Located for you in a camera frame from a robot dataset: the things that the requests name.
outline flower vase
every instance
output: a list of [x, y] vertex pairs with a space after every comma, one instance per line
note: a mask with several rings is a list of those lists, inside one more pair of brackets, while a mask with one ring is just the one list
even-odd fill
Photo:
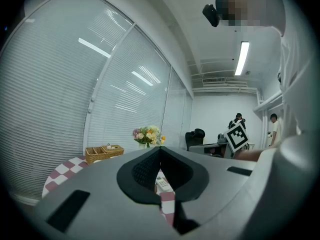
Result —
[[139, 143], [139, 150], [144, 150], [146, 147], [147, 147], [146, 143], [144, 143], [144, 144]]

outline black panel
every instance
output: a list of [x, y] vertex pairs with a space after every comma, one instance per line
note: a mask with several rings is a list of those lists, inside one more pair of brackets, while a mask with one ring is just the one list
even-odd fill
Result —
[[235, 173], [235, 174], [244, 175], [244, 176], [250, 176], [251, 173], [252, 173], [252, 170], [243, 169], [243, 168], [234, 167], [234, 166], [231, 166], [226, 170], [229, 171], [229, 172], [232, 172], [232, 173]]
[[158, 152], [149, 155], [137, 163], [132, 169], [134, 180], [150, 191], [155, 190], [155, 181], [160, 169], [160, 157]]
[[133, 201], [140, 204], [161, 205], [155, 193], [155, 182], [160, 170], [159, 148], [126, 162], [116, 174], [119, 188]]
[[181, 202], [176, 202], [174, 205], [174, 220], [173, 227], [181, 234], [188, 233], [191, 230], [199, 227], [199, 224], [193, 219], [187, 219]]
[[175, 191], [175, 200], [197, 199], [209, 183], [209, 173], [201, 164], [168, 148], [160, 149], [161, 170]]
[[50, 216], [47, 223], [55, 229], [65, 232], [89, 195], [88, 192], [75, 190]]

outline pink checkered cloth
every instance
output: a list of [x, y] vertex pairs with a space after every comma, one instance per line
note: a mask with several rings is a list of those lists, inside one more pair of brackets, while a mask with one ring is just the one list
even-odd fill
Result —
[[[62, 164], [53, 170], [53, 172], [46, 179], [42, 191], [42, 198], [46, 196], [50, 191], [54, 190], [57, 186], [65, 182], [67, 179], [71, 178], [77, 172], [81, 171], [83, 168], [87, 167], [86, 158], [75, 157]], [[166, 182], [164, 173], [160, 170], [157, 177], [162, 177]], [[163, 192], [161, 188], [156, 185], [157, 192], [156, 194], [161, 197], [162, 208], [160, 212], [165, 220], [173, 225], [174, 223], [174, 214], [175, 214], [175, 193], [171, 189], [168, 192]]]

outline ceiling light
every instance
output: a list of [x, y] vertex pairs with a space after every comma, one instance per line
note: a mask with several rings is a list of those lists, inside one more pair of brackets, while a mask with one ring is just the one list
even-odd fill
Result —
[[234, 75], [240, 76], [242, 73], [242, 70], [244, 69], [245, 62], [248, 55], [249, 50], [249, 42], [241, 42], [241, 50], [240, 50], [240, 56], [238, 60], [238, 66], [236, 67]]
[[92, 50], [95, 50], [96, 52], [102, 54], [103, 56], [106, 56], [107, 58], [110, 58], [110, 54], [109, 53], [105, 52], [104, 50], [101, 50], [100, 48], [94, 46], [93, 44], [91, 44], [91, 43], [89, 43], [89, 42], [87, 42], [87, 41], [85, 41], [85, 40], [83, 40], [81, 38], [79, 38], [78, 41], [79, 41], [79, 43], [91, 48]]
[[145, 79], [143, 76], [139, 75], [136, 71], [132, 71], [132, 74], [134, 74], [136, 77], [140, 78], [142, 81], [144, 81], [145, 83], [147, 83], [150, 86], [153, 86], [152, 83], [150, 83], [147, 79]]

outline office chair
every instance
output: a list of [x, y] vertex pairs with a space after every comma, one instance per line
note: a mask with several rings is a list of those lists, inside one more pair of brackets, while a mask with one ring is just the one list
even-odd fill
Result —
[[202, 129], [195, 129], [194, 131], [185, 134], [186, 150], [189, 151], [190, 146], [202, 145], [206, 134]]

